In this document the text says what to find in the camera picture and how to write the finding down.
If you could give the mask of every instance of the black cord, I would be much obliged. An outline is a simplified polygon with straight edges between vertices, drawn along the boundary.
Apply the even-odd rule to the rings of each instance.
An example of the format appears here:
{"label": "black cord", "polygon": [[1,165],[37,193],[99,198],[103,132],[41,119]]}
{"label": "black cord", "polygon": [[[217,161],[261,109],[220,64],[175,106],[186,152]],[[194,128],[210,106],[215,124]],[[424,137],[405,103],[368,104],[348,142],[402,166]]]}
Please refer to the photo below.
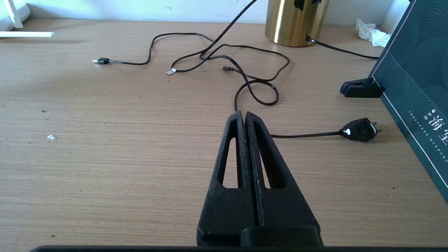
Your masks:
{"label": "black cord", "polygon": [[330,48],[330,49],[333,49],[333,50],[336,50],[336,51],[339,51],[339,52],[346,52],[346,53],[350,53],[350,54],[353,54],[353,55],[356,55],[356,56],[360,56],[360,57],[364,57],[364,58],[368,58],[368,59],[374,59],[374,60],[379,59],[379,57],[362,55],[362,54],[359,54],[359,53],[355,53],[355,52],[347,51],[347,50],[344,50],[344,49],[340,49],[340,48],[331,46],[329,44],[325,44],[325,43],[319,42],[319,41],[317,41],[315,39],[310,38],[309,36],[306,38],[306,40],[310,41],[311,43],[314,43],[314,44],[317,44],[317,45],[320,45],[320,46],[323,46],[323,47],[326,47],[326,48]]}
{"label": "black cord", "polygon": [[[243,13],[244,13],[244,12],[245,12],[245,11],[252,5],[252,4],[254,4],[256,1],[257,1],[257,0],[252,0],[248,5],[246,5],[246,7],[245,7],[245,8],[244,8],[244,9],[243,9],[243,10],[242,10],[242,11],[241,11],[241,12],[240,12],[240,13],[239,13],[239,14],[238,14],[238,15],[237,15],[237,16],[236,16],[230,23],[229,23],[229,25],[227,25],[227,27],[224,29],[224,31],[222,31],[221,34],[220,34],[215,40],[212,40],[212,39],[210,39],[209,37],[207,37],[207,36],[205,36],[205,35],[203,35],[203,34],[200,34],[200,33],[194,33],[194,32],[173,32],[173,33],[164,33],[164,34],[157,35],[157,36],[155,36],[155,37],[152,39],[152,41],[151,41],[151,45],[150,45],[150,47],[149,47],[148,59],[147,59],[145,62],[142,62],[142,63],[133,63],[133,62],[126,62],[126,61],[114,61],[114,60],[109,60],[109,59],[107,59],[107,58],[100,58],[99,60],[97,60],[97,61],[95,61],[95,62],[98,62],[98,63],[101,63],[101,64],[117,63],[117,64],[127,64],[127,65],[146,65],[146,64],[148,64],[148,63],[151,61],[151,51],[152,51],[152,48],[153,48],[153,46],[154,46],[154,44],[155,44],[155,41],[156,41],[158,38],[160,38],[160,37],[164,37],[164,36],[170,36],[170,35],[197,35],[197,36],[201,36],[201,37],[203,37],[203,38],[209,40],[209,41],[211,42],[211,44],[210,44],[207,48],[205,48],[205,49],[203,49],[203,50],[201,50],[201,51],[199,51],[199,52],[195,52],[195,53],[192,53],[192,54],[189,54],[189,55],[185,55],[185,56],[182,56],[182,57],[178,58],[177,60],[175,60],[175,61],[171,64],[171,68],[172,68],[173,70],[175,70],[176,72],[181,72],[181,73],[183,73],[183,72],[189,72],[189,71],[192,71],[192,70],[194,70],[194,69],[200,67],[200,66],[201,66],[202,64],[204,64],[206,61],[214,60],[214,59],[218,59],[218,58],[226,59],[226,60],[228,60],[230,63],[232,63],[232,65],[234,65],[234,67],[235,67],[236,69],[233,68],[233,67],[227,67],[227,66],[223,66],[223,69],[224,69],[224,70],[227,70],[227,71],[234,71],[234,72],[237,72],[237,73],[241,74],[241,76],[242,76],[243,79],[244,79],[244,84],[243,84],[243,85],[238,89],[238,91],[236,92],[236,94],[235,94],[235,98],[234,98],[234,101],[233,101],[233,106],[234,106],[235,111],[238,110],[238,107],[237,107],[238,96],[240,95],[241,91],[242,91],[245,87],[248,88],[248,90],[249,90],[249,92],[250,92],[250,95],[252,95],[253,99],[256,100],[258,103],[260,103],[260,104],[262,104],[262,105],[265,105],[265,106],[272,106],[272,105],[274,105],[274,104],[276,104],[276,103],[278,102],[280,95],[279,95],[279,92],[278,92],[277,88],[276,88],[273,84],[271,84],[270,82],[273,81],[273,80],[275,80],[275,79],[278,77],[278,75],[280,74],[280,72],[281,72],[285,67],[287,67],[287,66],[289,65],[290,60],[289,60],[289,58],[288,58],[287,56],[285,56],[284,54],[281,54],[281,53],[279,53],[279,52],[270,51],[270,50],[261,49],[261,48],[256,48],[256,47],[253,47],[253,46],[247,46],[247,45],[229,45],[229,44],[222,44],[222,45],[218,46],[217,48],[215,48],[211,53],[209,53],[208,55],[205,56],[205,54],[206,54],[206,53],[207,53],[213,46],[215,46],[216,43],[217,43],[217,42],[224,36],[224,34],[226,34],[227,31],[228,31],[228,30],[235,24],[235,22],[241,17],[241,15],[242,15],[242,14],[243,14]],[[313,42],[313,43],[317,43],[317,44],[320,44],[320,45],[323,45],[323,46],[326,46],[326,47],[329,47],[329,48],[338,50],[338,51],[348,52],[348,53],[355,54],[355,55],[358,55],[358,56],[363,56],[363,55],[360,55],[360,54],[356,54],[356,53],[353,53],[353,52],[349,52],[349,51],[345,51],[345,50],[342,50],[342,49],[337,49],[337,48],[328,46],[328,45],[326,45],[326,44],[320,43],[320,42],[318,42],[318,41],[316,41],[316,40],[313,40],[313,39],[310,39],[310,41]],[[274,75],[274,77],[272,77],[272,78],[270,78],[270,79],[258,78],[258,77],[255,77],[255,76],[251,76],[251,75],[246,74],[246,73],[243,71],[243,69],[241,68],[241,66],[240,66],[234,59],[232,59],[231,57],[229,57],[229,56],[227,56],[227,55],[217,55],[217,56],[213,56],[213,55],[214,55],[219,49],[221,49],[222,47],[249,48],[249,49],[253,49],[253,50],[257,50],[257,51],[261,51],[261,52],[273,53],[273,54],[276,54],[276,55],[278,55],[278,56],[283,57],[283,58],[286,60],[286,63],[285,63],[285,64],[284,64],[284,65],[277,71],[277,73]],[[183,60],[183,59],[186,59],[186,58],[189,58],[189,57],[192,57],[192,56],[195,56],[195,55],[199,55],[199,59],[201,59],[201,62],[198,63],[197,65],[195,65],[194,67],[191,67],[191,68],[188,68],[188,69],[184,69],[184,70],[180,70],[180,69],[176,69],[176,68],[175,68],[176,63],[180,62],[180,61]],[[270,88],[272,88],[273,91],[275,92],[275,95],[276,95],[275,100],[272,101],[272,102],[265,102],[265,101],[260,100],[260,99],[254,94],[254,92],[252,91],[251,84],[254,84],[254,83],[265,84],[265,85],[269,86]],[[274,138],[304,138],[304,137],[330,136],[330,135],[340,135],[340,132],[339,132],[339,131],[335,131],[335,132],[318,133],[318,134],[307,134],[307,135],[271,135],[271,136],[274,137]]]}

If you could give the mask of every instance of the gold lamp base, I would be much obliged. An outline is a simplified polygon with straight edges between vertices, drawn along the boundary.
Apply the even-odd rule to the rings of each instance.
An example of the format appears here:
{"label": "gold lamp base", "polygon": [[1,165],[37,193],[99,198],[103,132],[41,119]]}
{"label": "gold lamp base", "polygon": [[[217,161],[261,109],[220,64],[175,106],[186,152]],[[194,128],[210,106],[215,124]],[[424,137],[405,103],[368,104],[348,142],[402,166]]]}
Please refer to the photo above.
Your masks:
{"label": "gold lamp base", "polygon": [[312,44],[307,36],[318,39],[329,0],[269,0],[266,37],[285,46]]}

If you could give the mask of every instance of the desk surface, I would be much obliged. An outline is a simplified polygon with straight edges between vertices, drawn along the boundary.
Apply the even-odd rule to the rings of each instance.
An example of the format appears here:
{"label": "desk surface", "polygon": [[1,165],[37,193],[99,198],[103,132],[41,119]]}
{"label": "desk surface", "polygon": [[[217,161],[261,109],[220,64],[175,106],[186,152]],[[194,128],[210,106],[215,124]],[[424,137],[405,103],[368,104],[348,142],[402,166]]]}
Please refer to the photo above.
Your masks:
{"label": "desk surface", "polygon": [[[216,37],[226,25],[30,20],[25,30],[55,36],[0,39],[0,247],[194,246],[242,78],[221,71],[224,60],[167,76],[175,59],[208,45],[194,36],[158,41],[146,66],[91,60],[144,61],[155,35]],[[370,143],[275,140],[321,225],[324,244],[448,246],[448,206],[381,100],[339,93],[344,81],[366,77],[374,61],[320,46],[279,46],[263,32],[264,25],[236,24],[222,40],[276,50],[292,61],[273,82],[279,103],[262,106],[246,90],[238,102],[244,113],[259,115],[273,134],[333,131],[362,117],[384,129]],[[368,55],[382,50],[358,39],[352,27],[324,27],[320,39]],[[222,53],[262,78],[283,64],[278,56],[246,49]],[[254,89],[273,98],[268,88]],[[57,139],[47,140],[50,134]],[[234,166],[234,157],[229,163]],[[230,170],[224,183],[234,185],[235,173]]]}

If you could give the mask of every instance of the crumpled tissue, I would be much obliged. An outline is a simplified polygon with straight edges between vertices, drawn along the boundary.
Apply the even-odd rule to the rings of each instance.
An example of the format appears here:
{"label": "crumpled tissue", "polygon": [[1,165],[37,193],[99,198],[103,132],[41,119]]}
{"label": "crumpled tissue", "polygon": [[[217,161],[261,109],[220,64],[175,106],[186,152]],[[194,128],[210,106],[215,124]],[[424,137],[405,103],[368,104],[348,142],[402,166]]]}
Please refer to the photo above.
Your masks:
{"label": "crumpled tissue", "polygon": [[371,41],[373,46],[386,47],[391,35],[375,28],[375,24],[365,24],[359,18],[356,20],[356,30],[361,39]]}

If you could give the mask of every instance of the white stick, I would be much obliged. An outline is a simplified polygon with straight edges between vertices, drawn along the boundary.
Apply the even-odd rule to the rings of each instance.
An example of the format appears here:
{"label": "white stick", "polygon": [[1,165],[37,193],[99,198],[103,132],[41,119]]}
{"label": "white stick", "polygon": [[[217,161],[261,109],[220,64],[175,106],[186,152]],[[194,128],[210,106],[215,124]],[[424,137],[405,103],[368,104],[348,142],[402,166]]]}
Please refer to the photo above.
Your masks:
{"label": "white stick", "polygon": [[8,10],[9,16],[11,17],[11,21],[13,21],[14,27],[23,28],[22,21],[20,20],[20,16],[17,14],[16,6],[14,5],[13,0],[4,0],[4,4]]}
{"label": "white stick", "polygon": [[0,31],[0,38],[50,38],[54,32]]}

